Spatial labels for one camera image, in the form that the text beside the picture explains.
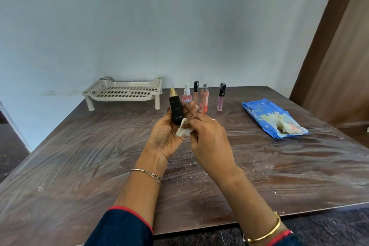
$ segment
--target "floor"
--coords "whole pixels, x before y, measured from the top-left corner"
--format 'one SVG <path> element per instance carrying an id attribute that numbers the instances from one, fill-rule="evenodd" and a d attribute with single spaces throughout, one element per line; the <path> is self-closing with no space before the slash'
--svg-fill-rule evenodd
<path id="1" fill-rule="evenodd" d="M 357 129 L 344 129 L 345 134 L 369 147 L 367 133 Z M 12 127 L 0 117 L 0 182 L 28 155 Z M 349 211 L 286 219 L 284 224 L 305 245 L 369 245 L 369 207 Z M 154 246 L 185 245 L 244 245 L 239 228 L 157 239 Z"/>

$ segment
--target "bracelet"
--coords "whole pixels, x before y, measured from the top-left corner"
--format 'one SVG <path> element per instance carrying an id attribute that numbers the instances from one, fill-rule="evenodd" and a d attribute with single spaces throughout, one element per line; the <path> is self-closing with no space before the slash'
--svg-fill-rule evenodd
<path id="1" fill-rule="evenodd" d="M 153 174 L 151 172 L 148 172 L 146 169 L 134 168 L 131 171 L 141 171 L 143 173 L 149 174 L 152 178 L 154 178 L 156 181 L 159 182 L 159 185 L 161 185 L 161 183 L 163 183 L 163 180 L 159 176 L 157 176 L 156 174 Z"/>
<path id="2" fill-rule="evenodd" d="M 277 225 L 274 227 L 274 229 L 272 229 L 269 233 L 267 233 L 267 234 L 265 234 L 264 236 L 262 236 L 262 237 L 259 237 L 259 238 L 256 238 L 256 239 L 247 239 L 247 242 L 248 243 L 252 243 L 252 242 L 255 242 L 255 241 L 260 241 L 260 240 L 262 240 L 262 239 L 264 239 L 264 238 L 266 238 L 266 237 L 268 237 L 268 236 L 270 236 L 270 235 L 272 235 L 278 228 L 279 228 L 279 226 L 280 226 L 280 216 L 278 215 L 278 213 L 277 213 L 277 211 L 274 211 L 274 213 L 275 213 L 275 215 L 277 216 L 277 218 L 278 218 L 278 223 L 277 223 Z"/>

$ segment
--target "forearm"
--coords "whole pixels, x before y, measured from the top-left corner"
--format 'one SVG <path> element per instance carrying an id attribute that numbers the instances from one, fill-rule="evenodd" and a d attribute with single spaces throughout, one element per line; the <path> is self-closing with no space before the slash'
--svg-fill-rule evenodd
<path id="1" fill-rule="evenodd" d="M 145 147 L 134 168 L 146 169 L 163 178 L 168 160 L 158 151 Z M 114 205 L 128 207 L 138 213 L 151 226 L 160 185 L 150 175 L 132 171 Z"/>
<path id="2" fill-rule="evenodd" d="M 217 184 L 233 213 L 237 216 L 245 238 L 256 239 L 262 237 L 276 226 L 278 220 L 274 212 L 248 181 L 242 169 L 234 168 L 228 177 Z M 252 245 L 266 245 L 285 229 L 286 227 L 281 224 L 273 235 L 258 242 L 253 242 Z"/>

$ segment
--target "bottle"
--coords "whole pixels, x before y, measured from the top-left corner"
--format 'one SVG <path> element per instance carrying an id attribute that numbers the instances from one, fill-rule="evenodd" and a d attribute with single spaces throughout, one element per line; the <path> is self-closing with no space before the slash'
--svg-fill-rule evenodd
<path id="1" fill-rule="evenodd" d="M 197 98 L 198 98 L 198 90 L 199 90 L 199 81 L 193 82 L 193 102 L 197 105 Z"/>
<path id="2" fill-rule="evenodd" d="M 169 89 L 170 91 L 170 108 L 172 109 L 172 120 L 174 124 L 180 125 L 182 122 L 183 116 L 183 109 L 181 105 L 181 101 L 179 100 L 179 96 L 177 95 L 174 88 Z"/>
<path id="3" fill-rule="evenodd" d="M 189 103 L 192 100 L 192 96 L 190 94 L 190 85 L 184 84 L 184 88 L 185 90 L 183 91 L 182 101 Z"/>
<path id="4" fill-rule="evenodd" d="M 203 89 L 201 90 L 201 96 L 200 96 L 200 105 L 199 105 L 200 113 L 205 114 L 207 112 L 208 99 L 209 99 L 209 91 L 207 90 L 207 84 L 204 84 Z"/>
<path id="5" fill-rule="evenodd" d="M 220 84 L 220 90 L 219 90 L 219 98 L 218 98 L 218 106 L 217 106 L 218 111 L 222 111 L 224 95 L 225 95 L 225 84 L 222 83 Z"/>

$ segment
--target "beige plastic basket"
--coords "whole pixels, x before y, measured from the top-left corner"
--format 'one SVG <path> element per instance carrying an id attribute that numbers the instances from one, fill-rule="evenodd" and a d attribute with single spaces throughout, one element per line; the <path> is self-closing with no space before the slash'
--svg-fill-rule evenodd
<path id="1" fill-rule="evenodd" d="M 163 93 L 162 78 L 151 82 L 115 82 L 109 78 L 100 78 L 83 92 L 90 111 L 95 107 L 92 100 L 97 101 L 145 101 L 155 99 L 155 109 L 160 109 L 159 95 Z"/>

